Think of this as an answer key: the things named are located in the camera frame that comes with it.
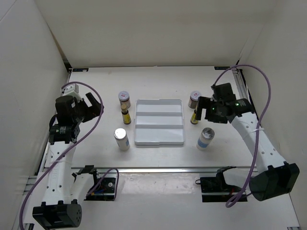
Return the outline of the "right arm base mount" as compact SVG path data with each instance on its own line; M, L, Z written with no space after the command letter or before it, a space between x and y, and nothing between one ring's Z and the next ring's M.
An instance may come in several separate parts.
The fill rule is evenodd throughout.
M227 166L218 169L214 176L201 174L195 184L201 187L203 203L225 203L241 191L248 174L249 169Z

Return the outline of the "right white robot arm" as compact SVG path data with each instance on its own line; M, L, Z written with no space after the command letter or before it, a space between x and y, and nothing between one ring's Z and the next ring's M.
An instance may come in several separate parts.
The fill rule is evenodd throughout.
M230 83L212 86L212 97L198 98L196 119L230 123L240 134L253 156L258 174L249 179L247 189L258 201L264 201L292 191L299 176L299 167L289 164L272 145L258 124L255 111L248 99L237 99Z

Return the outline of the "silver lid white bottle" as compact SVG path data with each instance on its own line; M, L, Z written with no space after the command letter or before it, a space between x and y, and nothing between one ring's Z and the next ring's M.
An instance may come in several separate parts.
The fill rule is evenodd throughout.
M114 138L120 150L127 151L130 148L130 142L125 129L117 128L114 131Z

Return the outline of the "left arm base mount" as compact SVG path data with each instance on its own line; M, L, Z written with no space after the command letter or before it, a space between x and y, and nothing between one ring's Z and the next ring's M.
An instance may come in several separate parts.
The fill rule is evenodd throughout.
M116 168L108 169L102 176L94 165L86 165L77 173L73 173L74 184L81 176L90 175L90 187L84 201L115 201L118 192L119 171Z

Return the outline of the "silver lid blue bottle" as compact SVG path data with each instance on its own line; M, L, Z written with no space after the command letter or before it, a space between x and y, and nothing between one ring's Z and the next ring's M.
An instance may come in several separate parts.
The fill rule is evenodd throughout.
M206 127L201 131L201 134L198 138L196 147L199 150L205 150L215 136L215 132L212 128Z

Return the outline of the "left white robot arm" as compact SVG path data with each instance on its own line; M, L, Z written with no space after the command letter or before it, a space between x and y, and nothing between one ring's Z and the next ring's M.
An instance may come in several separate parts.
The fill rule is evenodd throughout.
M77 93L56 99L55 123L49 127L50 167L46 171L47 185L41 205L34 207L33 218L45 230L77 228L82 220L82 202L88 191L95 192L101 181L93 168L71 172L80 124L101 118L103 104L89 92L90 105Z

